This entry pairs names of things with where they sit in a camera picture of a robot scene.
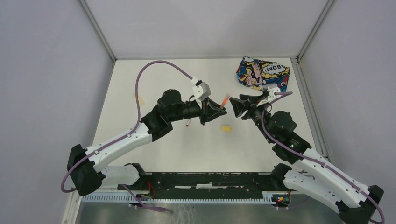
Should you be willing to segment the orange pen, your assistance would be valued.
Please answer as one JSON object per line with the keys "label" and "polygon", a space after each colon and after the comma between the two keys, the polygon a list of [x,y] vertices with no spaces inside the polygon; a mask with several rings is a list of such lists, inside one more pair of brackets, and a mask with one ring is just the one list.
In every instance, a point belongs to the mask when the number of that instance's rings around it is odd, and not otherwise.
{"label": "orange pen", "polygon": [[225,108],[225,105],[227,104],[229,98],[230,98],[230,94],[227,93],[227,94],[225,95],[225,97],[224,97],[224,99],[223,99],[221,105],[220,105],[220,109],[224,109],[224,108]]}

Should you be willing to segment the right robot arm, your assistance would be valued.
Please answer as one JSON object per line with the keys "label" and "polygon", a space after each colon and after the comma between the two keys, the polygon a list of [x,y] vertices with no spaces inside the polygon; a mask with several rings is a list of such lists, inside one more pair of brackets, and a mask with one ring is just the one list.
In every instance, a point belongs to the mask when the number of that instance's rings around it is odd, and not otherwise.
{"label": "right robot arm", "polygon": [[264,96],[240,95],[230,98],[235,116],[251,119],[283,163],[275,166],[270,185],[275,190],[287,187],[315,199],[338,214],[345,224],[375,224],[384,194],[377,185],[368,186],[346,175],[295,133],[296,123],[289,112],[271,113],[271,102],[262,103]]}

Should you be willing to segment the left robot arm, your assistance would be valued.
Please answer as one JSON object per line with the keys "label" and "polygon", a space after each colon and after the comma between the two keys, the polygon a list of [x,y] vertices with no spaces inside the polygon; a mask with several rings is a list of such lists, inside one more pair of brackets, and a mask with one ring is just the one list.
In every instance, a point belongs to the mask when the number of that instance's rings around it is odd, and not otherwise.
{"label": "left robot arm", "polygon": [[80,144],[71,148],[67,176],[80,196],[85,196],[105,185],[130,185],[135,190],[147,184],[145,175],[138,173],[133,165],[110,166],[110,163],[126,153],[154,142],[172,131],[172,122],[199,118],[202,125],[227,112],[219,104],[206,98],[203,102],[181,100],[179,91],[170,89],[158,99],[157,104],[142,117],[136,128],[98,144],[83,148]]}

